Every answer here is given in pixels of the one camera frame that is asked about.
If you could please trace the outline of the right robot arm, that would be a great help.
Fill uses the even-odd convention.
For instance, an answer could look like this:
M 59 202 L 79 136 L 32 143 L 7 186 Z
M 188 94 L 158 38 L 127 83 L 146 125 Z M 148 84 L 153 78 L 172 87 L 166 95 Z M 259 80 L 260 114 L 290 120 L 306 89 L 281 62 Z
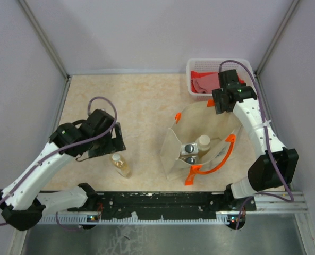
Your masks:
M 275 135 L 258 94 L 239 80 L 235 69 L 220 71 L 218 80 L 219 88 L 212 92 L 216 113 L 231 112 L 237 117 L 247 131 L 256 155 L 246 177 L 227 185 L 224 192 L 225 206 L 237 210 L 243 205 L 243 199 L 266 189 L 283 186 L 288 191 L 299 155 Z

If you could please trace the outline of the clear bottle black cap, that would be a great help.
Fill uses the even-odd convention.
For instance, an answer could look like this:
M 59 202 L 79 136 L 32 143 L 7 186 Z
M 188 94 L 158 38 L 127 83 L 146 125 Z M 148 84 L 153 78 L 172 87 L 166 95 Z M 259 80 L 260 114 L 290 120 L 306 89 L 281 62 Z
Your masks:
M 199 157 L 198 157 L 198 155 L 186 155 L 186 156 L 182 157 L 182 160 L 185 161 L 186 163 L 190 164 L 190 165 L 195 165 L 198 163 Z

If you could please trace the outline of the amber liquid bottle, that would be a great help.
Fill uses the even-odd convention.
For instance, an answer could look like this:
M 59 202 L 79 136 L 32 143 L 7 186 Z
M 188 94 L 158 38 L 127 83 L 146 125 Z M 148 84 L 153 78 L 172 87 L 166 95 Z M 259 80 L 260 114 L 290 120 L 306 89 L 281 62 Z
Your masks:
M 114 153 L 110 156 L 111 163 L 116 167 L 117 172 L 124 178 L 131 176 L 131 169 L 126 159 L 119 153 Z

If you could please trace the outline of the beige round bottle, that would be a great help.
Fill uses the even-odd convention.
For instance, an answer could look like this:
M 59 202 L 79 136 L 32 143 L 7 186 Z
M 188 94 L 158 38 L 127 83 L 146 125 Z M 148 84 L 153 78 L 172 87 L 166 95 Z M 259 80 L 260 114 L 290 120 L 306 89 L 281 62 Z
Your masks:
M 198 147 L 199 154 L 206 154 L 210 149 L 211 139 L 207 135 L 201 135 L 196 139 L 196 144 Z

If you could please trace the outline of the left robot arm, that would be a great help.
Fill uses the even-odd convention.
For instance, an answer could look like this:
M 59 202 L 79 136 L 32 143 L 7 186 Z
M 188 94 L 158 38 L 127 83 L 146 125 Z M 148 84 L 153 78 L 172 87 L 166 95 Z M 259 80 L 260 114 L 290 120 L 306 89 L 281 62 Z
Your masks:
M 117 116 L 104 110 L 89 113 L 86 120 L 60 125 L 34 162 L 13 183 L 0 189 L 5 225 L 25 231 L 46 214 L 95 209 L 98 194 L 88 183 L 53 193 L 41 189 L 63 166 L 84 153 L 99 157 L 125 149 Z

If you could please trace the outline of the canvas bag orange handles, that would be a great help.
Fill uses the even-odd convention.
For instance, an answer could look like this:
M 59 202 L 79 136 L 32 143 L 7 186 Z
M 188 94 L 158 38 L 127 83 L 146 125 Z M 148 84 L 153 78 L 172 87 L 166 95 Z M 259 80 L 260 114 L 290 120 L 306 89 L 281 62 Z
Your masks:
M 231 158 L 241 128 L 241 122 L 233 113 L 217 114 L 209 102 L 199 101 L 186 106 L 175 116 L 161 148 L 160 160 L 166 178 L 184 178 L 185 185 L 192 185 L 196 175 L 204 176 L 220 169 Z M 204 155 L 195 154 L 199 161 L 190 165 L 182 160 L 181 145 L 193 143 L 201 135 L 210 137 L 210 149 Z

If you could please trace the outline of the white bottle black cap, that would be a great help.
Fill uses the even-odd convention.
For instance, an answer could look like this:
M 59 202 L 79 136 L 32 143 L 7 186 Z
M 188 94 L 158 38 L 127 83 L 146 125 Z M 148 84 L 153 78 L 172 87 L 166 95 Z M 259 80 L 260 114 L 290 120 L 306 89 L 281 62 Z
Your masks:
M 199 149 L 195 142 L 181 145 L 181 150 L 180 150 L 181 156 L 195 155 L 198 153 L 199 153 Z

